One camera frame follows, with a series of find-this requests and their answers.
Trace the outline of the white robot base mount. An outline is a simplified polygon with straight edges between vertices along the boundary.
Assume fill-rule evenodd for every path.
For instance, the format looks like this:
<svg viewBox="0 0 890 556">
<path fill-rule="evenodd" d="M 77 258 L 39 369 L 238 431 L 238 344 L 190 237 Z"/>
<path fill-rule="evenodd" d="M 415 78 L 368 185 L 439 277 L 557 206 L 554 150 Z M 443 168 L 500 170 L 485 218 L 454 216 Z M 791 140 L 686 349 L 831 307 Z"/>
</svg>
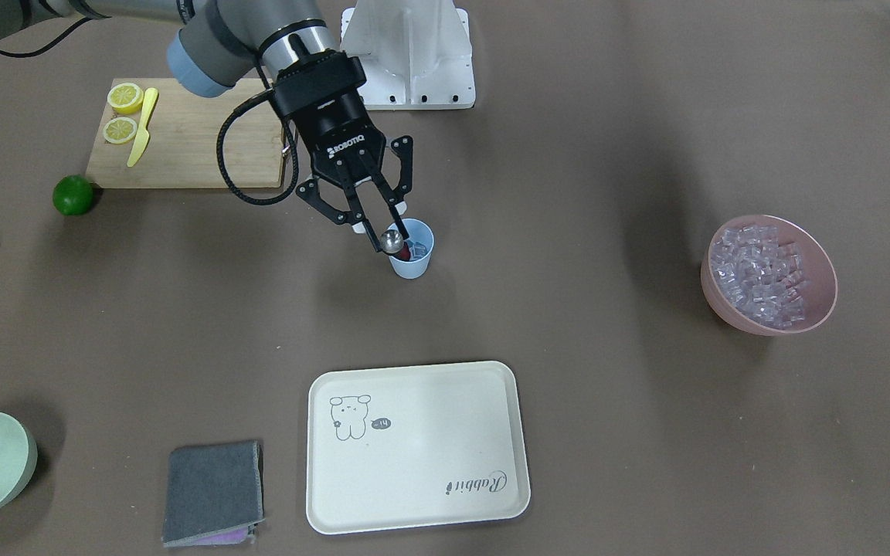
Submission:
<svg viewBox="0 0 890 556">
<path fill-rule="evenodd" d="M 360 60 L 368 110 L 465 110 L 477 99 L 470 17 L 452 1 L 358 1 L 341 48 Z"/>
</svg>

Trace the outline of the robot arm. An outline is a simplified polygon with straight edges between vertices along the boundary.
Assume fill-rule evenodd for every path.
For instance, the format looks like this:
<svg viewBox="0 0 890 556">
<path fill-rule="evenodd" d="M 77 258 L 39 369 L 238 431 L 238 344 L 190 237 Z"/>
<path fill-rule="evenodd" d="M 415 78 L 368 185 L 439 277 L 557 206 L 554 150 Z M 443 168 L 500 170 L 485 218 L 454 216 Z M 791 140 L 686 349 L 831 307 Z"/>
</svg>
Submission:
<svg viewBox="0 0 890 556">
<path fill-rule="evenodd" d="M 314 1 L 0 1 L 0 41 L 53 19 L 78 24 L 114 17 L 179 22 L 167 50 L 177 81 L 197 96 L 222 95 L 250 71 L 263 90 L 233 110 L 216 137 L 227 188 L 252 205 L 296 194 L 336 225 L 364 233 L 378 253 L 402 258 L 409 232 L 400 215 L 413 176 L 413 140 L 386 140 L 360 95 L 366 82 L 357 57 L 339 52 Z M 268 199 L 248 196 L 229 176 L 225 138 L 236 120 L 272 106 L 284 136 L 299 134 L 310 158 L 306 181 L 290 177 Z"/>
</svg>

